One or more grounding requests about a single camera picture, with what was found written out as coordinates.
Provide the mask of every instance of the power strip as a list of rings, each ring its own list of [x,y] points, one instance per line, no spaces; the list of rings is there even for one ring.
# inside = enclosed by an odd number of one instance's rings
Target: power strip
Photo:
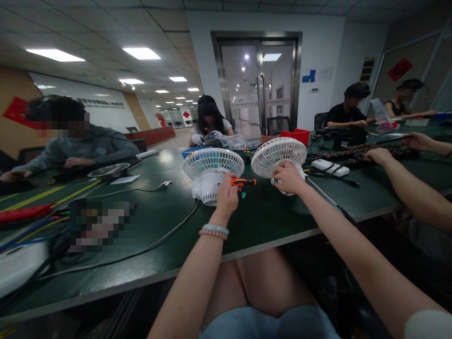
[[[341,165],[333,164],[332,162],[326,160],[316,160],[313,161],[311,165],[319,170],[325,171],[326,173],[330,173],[336,177],[343,177],[344,175],[347,175],[350,172],[350,169],[348,167],[344,166],[341,167]]]
[[[17,290],[47,260],[47,242],[8,250],[0,255],[0,298]]]

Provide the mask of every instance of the man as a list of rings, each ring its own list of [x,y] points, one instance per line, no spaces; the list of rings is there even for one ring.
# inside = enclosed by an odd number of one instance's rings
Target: man
[[[85,106],[69,97],[34,99],[29,110],[30,120],[35,120],[41,129],[57,131],[59,137],[52,138],[44,152],[28,164],[4,173],[0,181],[14,182],[52,167],[110,164],[140,153],[123,134],[90,124]]]
[[[345,100],[342,104],[334,106],[328,112],[327,127],[359,126],[367,127],[368,123],[375,119],[367,119],[358,109],[359,103],[369,96],[371,90],[369,86],[362,82],[357,82],[345,91]]]

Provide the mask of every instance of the leg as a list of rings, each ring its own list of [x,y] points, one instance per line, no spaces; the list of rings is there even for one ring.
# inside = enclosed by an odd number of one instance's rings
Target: leg
[[[220,314],[233,308],[248,306],[240,272],[235,260],[220,265],[217,280],[202,322],[202,330]]]
[[[291,308],[316,305],[306,288],[277,248],[237,259],[246,296],[260,312],[279,317]]]

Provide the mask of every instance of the ceiling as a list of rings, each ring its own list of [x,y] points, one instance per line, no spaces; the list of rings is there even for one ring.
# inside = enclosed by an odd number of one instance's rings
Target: ceiling
[[[391,22],[432,0],[0,0],[0,65],[133,92],[156,105],[203,93],[184,10],[303,13],[349,21]],[[149,47],[160,60],[138,60],[123,47]],[[25,51],[57,48],[86,60],[61,63]],[[183,76],[188,82],[173,82]],[[199,92],[188,92],[197,87]],[[155,91],[165,89],[169,93]]]

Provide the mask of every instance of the black t-shirt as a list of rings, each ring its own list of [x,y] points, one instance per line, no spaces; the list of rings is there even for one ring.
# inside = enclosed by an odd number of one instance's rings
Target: black t-shirt
[[[334,106],[328,112],[328,116],[326,121],[331,122],[352,122],[352,121],[360,121],[366,120],[364,114],[357,108],[350,108],[350,111],[347,113],[344,111],[344,104],[339,104]]]

